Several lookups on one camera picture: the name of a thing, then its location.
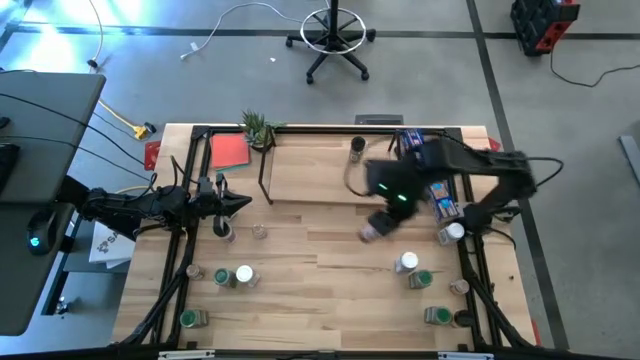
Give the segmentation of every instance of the chair wheel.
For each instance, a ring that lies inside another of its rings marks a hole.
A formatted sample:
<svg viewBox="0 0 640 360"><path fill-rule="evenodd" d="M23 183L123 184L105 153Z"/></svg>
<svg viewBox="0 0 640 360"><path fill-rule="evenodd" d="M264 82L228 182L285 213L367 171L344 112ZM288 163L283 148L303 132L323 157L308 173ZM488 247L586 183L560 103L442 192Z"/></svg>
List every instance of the chair wheel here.
<svg viewBox="0 0 640 360"><path fill-rule="evenodd" d="M375 39L376 39L376 31L375 30L367 31L367 40L369 42L373 42Z"/></svg>

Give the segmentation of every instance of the black desk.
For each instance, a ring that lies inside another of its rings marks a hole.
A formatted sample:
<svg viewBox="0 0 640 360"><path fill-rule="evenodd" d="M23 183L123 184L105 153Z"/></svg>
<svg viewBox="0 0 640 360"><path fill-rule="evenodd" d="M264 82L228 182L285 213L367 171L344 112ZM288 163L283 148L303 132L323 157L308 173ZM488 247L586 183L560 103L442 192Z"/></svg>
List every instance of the black desk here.
<svg viewBox="0 0 640 360"><path fill-rule="evenodd" d="M88 124L104 83L102 75L16 72L0 74L0 93L35 102ZM86 129L59 115L4 97L0 97L0 114L12 120L0 130L0 137L33 136L78 145ZM38 140L0 141L21 147L15 170L0 194L0 335L20 335L29 325L73 207L55 205L59 236L53 251L45 256L29 253L26 225L36 211L55 200L75 149Z"/></svg>

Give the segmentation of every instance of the potted plant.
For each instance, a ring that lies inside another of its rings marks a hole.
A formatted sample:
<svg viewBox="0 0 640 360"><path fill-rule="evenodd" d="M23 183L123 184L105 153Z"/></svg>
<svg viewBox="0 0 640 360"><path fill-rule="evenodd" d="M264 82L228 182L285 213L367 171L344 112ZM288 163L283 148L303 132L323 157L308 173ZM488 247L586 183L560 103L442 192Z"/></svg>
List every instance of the potted plant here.
<svg viewBox="0 0 640 360"><path fill-rule="evenodd" d="M273 129L279 128L284 123L270 123L264 119L264 114L247 110L242 112L242 122L244 123L243 131L245 140L252 149L262 152L263 149L269 151L273 146ZM267 136L267 127L271 128L271 134Z"/></svg>

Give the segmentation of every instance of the green can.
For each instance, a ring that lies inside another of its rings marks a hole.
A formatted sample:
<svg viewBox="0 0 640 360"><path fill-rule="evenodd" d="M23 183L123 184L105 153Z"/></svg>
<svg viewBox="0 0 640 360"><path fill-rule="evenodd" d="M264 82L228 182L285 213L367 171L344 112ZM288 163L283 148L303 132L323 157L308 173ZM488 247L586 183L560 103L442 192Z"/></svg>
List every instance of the green can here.
<svg viewBox="0 0 640 360"><path fill-rule="evenodd" d="M409 275L409 287L411 289L424 289L431 285L433 275L427 270L420 270Z"/></svg>
<svg viewBox="0 0 640 360"><path fill-rule="evenodd" d="M451 311L444 306L431 306L424 311L424 322L433 325L449 325L453 321Z"/></svg>
<svg viewBox="0 0 640 360"><path fill-rule="evenodd" d="M228 269L218 269L213 274L213 281L220 286L235 288L238 285L236 274Z"/></svg>
<svg viewBox="0 0 640 360"><path fill-rule="evenodd" d="M180 325L186 328L207 326L209 316L204 310L185 310L180 315Z"/></svg>

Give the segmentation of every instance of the black stand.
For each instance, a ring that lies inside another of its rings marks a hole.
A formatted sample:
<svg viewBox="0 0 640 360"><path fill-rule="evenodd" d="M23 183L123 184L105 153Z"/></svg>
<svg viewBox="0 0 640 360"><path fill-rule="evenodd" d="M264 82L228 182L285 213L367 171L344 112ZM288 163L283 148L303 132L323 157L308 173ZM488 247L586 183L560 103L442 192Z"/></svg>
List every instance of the black stand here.
<svg viewBox="0 0 640 360"><path fill-rule="evenodd" d="M353 24L358 19L355 17L346 23L340 25L338 27L338 0L331 0L331 6L329 8L329 15L325 16L324 19L321 19L317 15L313 15L313 17L322 25L326 30L323 30L320 36L318 37L309 37L307 36L307 40L313 45L324 45L325 51L344 51L347 50L350 45L350 42L358 41L362 38L362 33L344 33L342 35L342 30L344 30L347 26ZM373 42L376 38L376 30L368 29L366 34L367 40ZM293 41L302 41L302 37L300 35L287 35L286 45L287 47L293 46ZM320 53L316 61L311 65L309 70L307 70L307 84L313 84L313 72L322 64L322 62L327 58L327 54ZM369 80L369 71L367 67L358 60L355 55L352 53L342 54L342 57L347 59L350 63L352 63L355 67L360 69L362 72L360 77L362 80Z"/></svg>

